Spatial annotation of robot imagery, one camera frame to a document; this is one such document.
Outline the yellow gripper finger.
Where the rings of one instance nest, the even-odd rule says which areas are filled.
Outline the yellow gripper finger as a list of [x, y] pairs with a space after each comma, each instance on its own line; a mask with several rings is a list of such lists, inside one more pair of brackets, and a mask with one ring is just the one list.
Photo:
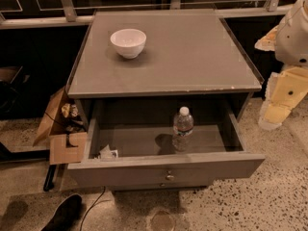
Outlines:
[[307, 67], [287, 65], [280, 73], [273, 72], [268, 79], [259, 126], [269, 131], [280, 127], [307, 94]]
[[278, 27], [269, 30], [263, 37], [257, 40], [254, 47], [261, 51], [275, 51], [276, 35]]

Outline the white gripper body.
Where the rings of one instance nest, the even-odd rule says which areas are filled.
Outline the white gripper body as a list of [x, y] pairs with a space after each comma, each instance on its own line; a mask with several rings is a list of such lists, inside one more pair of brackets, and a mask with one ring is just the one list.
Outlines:
[[281, 19], [275, 57], [284, 64], [308, 66], [308, 14], [304, 3], [294, 5]]

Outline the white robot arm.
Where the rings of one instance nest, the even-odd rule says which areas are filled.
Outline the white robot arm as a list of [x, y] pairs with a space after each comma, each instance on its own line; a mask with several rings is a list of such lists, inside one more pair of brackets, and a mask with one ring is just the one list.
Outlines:
[[273, 51], [283, 64], [281, 71], [268, 79], [258, 121], [261, 128], [273, 130], [308, 94], [308, 0], [297, 0], [255, 48]]

